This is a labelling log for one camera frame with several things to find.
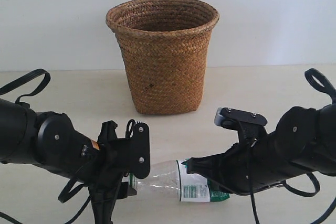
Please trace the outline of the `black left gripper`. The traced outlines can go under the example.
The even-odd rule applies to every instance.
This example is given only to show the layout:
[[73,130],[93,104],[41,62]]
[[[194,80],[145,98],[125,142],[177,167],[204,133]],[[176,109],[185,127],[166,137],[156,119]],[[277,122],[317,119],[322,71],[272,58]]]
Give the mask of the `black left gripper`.
[[78,165],[73,180],[88,188],[94,223],[113,223],[112,213],[117,200],[137,195],[129,182],[122,182],[125,165],[118,164],[121,155],[120,144],[114,121],[103,122],[97,141],[74,130],[73,142],[78,146]]

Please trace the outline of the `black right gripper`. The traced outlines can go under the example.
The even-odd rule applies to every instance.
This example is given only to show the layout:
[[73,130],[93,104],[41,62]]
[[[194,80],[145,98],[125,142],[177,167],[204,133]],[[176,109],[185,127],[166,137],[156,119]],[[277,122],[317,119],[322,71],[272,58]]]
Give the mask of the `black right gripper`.
[[191,157],[182,161],[188,174],[198,174],[228,193],[248,195],[286,180],[285,135],[261,126],[237,129],[238,142],[211,157]]

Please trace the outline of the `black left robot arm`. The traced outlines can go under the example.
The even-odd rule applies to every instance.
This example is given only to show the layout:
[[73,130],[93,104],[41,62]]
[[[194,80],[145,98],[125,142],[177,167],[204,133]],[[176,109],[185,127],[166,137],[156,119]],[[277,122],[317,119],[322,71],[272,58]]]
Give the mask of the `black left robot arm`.
[[137,191],[123,179],[136,174],[133,154],[137,136],[116,135],[116,123],[107,121],[97,141],[76,131],[64,113],[35,112],[27,103],[1,100],[1,163],[28,164],[65,177],[60,202],[88,188],[95,223],[112,223],[119,199]]

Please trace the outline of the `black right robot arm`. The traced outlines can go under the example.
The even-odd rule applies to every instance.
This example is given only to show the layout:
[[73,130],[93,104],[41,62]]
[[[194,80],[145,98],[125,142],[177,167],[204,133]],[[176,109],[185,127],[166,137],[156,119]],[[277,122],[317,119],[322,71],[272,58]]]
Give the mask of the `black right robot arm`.
[[335,175],[335,105],[321,109],[294,106],[267,132],[264,116],[219,108],[215,125],[236,131],[238,142],[227,151],[186,161],[219,190],[245,196],[313,172]]

